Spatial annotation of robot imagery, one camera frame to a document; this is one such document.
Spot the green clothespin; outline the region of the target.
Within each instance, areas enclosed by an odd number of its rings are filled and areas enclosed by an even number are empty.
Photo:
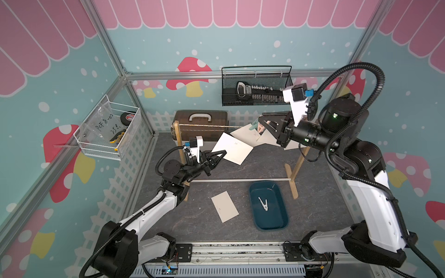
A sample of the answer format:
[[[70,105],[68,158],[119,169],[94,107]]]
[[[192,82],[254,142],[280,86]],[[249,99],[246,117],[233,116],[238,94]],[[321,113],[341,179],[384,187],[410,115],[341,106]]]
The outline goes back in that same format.
[[[257,130],[258,129],[258,119],[256,119],[250,127],[250,130]]]

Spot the white clothespin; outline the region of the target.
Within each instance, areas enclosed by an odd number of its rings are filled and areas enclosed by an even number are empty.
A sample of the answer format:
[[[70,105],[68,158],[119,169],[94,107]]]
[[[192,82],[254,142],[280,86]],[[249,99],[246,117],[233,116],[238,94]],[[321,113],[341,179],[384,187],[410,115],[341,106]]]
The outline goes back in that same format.
[[[263,207],[264,211],[267,212],[269,210],[268,208],[268,200],[262,199],[261,197],[258,197],[258,200],[260,201],[260,205]]]

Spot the pink clothespin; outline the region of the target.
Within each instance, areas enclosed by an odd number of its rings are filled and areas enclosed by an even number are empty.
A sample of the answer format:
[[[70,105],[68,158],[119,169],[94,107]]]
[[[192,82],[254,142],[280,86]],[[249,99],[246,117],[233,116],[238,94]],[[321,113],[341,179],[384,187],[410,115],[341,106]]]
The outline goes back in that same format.
[[[265,127],[262,126],[262,125],[258,125],[258,127],[257,127],[257,132],[258,132],[259,134],[263,134],[264,131],[265,131]]]

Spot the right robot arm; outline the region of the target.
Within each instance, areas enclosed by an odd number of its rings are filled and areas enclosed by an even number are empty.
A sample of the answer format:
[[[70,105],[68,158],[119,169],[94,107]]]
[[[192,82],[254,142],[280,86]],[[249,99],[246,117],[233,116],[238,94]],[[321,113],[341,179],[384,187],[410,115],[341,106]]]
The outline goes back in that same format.
[[[375,88],[368,99],[359,104],[352,94],[347,94],[318,111],[322,92],[337,77],[355,69],[375,76]],[[410,249],[435,276],[441,277],[439,268],[417,248],[417,235],[406,227],[399,202],[388,184],[379,147],[358,139],[369,108],[384,85],[385,74],[377,65],[348,64],[332,73],[316,90],[308,89],[305,83],[286,88],[283,97],[291,105],[291,111],[264,113],[258,122],[282,147],[295,141],[318,150],[352,189],[363,213],[363,220],[350,227],[329,232],[313,230],[306,234],[299,244],[303,259],[312,261],[318,254],[345,253],[361,262],[400,273],[406,260],[405,249]]]

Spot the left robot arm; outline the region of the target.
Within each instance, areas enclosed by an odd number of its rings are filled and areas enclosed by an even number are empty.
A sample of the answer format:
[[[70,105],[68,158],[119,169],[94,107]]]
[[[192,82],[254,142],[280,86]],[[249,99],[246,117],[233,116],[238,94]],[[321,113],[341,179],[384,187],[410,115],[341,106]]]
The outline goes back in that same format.
[[[155,197],[137,212],[119,221],[107,222],[101,229],[93,254],[79,272],[96,270],[95,278],[129,278],[146,262],[160,258],[170,261],[176,255],[176,239],[160,232],[149,240],[143,236],[168,212],[174,210],[188,194],[190,182],[201,173],[207,176],[217,167],[226,151],[200,151],[185,145],[166,152],[155,166],[162,178]]]

